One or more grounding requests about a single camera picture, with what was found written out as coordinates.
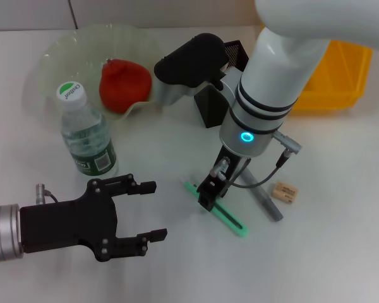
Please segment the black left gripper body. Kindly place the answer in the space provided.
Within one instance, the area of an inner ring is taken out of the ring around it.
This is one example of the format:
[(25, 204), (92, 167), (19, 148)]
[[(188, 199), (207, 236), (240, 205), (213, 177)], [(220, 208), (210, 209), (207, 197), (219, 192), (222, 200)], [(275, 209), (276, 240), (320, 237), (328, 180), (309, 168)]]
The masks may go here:
[(112, 180), (89, 181), (78, 199), (21, 208), (23, 252), (85, 246), (97, 261), (110, 260), (117, 225), (116, 207), (108, 188)]

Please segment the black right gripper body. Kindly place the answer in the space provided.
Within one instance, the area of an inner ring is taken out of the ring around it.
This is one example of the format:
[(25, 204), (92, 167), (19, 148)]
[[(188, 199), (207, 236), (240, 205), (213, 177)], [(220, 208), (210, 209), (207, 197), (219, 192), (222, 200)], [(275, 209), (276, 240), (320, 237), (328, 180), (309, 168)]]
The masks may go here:
[(217, 156), (216, 163), (219, 163), (224, 158), (229, 159), (228, 161), (229, 166), (226, 169), (226, 172), (224, 174), (230, 180), (232, 179), (232, 176), (234, 175), (236, 169), (239, 168), (239, 163), (244, 158), (231, 153), (227, 148), (221, 148)]

